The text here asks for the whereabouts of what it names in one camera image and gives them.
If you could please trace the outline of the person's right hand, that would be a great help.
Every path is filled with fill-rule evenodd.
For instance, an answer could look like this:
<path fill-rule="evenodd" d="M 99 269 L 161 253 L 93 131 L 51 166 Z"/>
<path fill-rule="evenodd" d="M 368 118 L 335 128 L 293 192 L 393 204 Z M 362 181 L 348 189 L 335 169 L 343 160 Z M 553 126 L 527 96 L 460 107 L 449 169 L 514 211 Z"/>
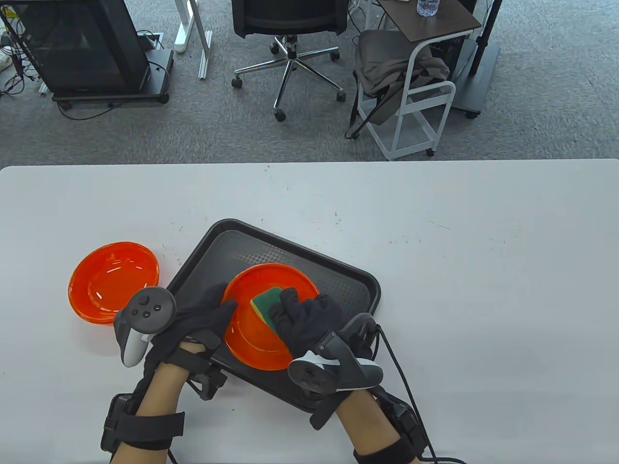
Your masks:
<path fill-rule="evenodd" d="M 300 301 L 294 288 L 284 289 L 279 302 L 269 309 L 277 336 L 284 342 L 292 358 L 305 356 L 323 337 L 338 331 L 347 323 L 340 305 L 331 296 L 319 294 Z"/>

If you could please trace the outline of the person's left hand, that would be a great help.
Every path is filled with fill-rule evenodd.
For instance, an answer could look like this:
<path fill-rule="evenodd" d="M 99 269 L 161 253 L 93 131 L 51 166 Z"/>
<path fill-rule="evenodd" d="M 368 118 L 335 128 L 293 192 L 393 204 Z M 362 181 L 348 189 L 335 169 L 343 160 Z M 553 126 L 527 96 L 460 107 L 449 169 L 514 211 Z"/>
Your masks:
<path fill-rule="evenodd" d="M 143 373 L 155 373 L 161 363 L 181 367 L 191 374 L 208 369 L 208 359 L 218 349 L 235 314 L 237 303 L 223 301 L 228 283 L 212 285 L 193 303 L 177 310 L 173 322 L 155 335 L 146 355 Z"/>

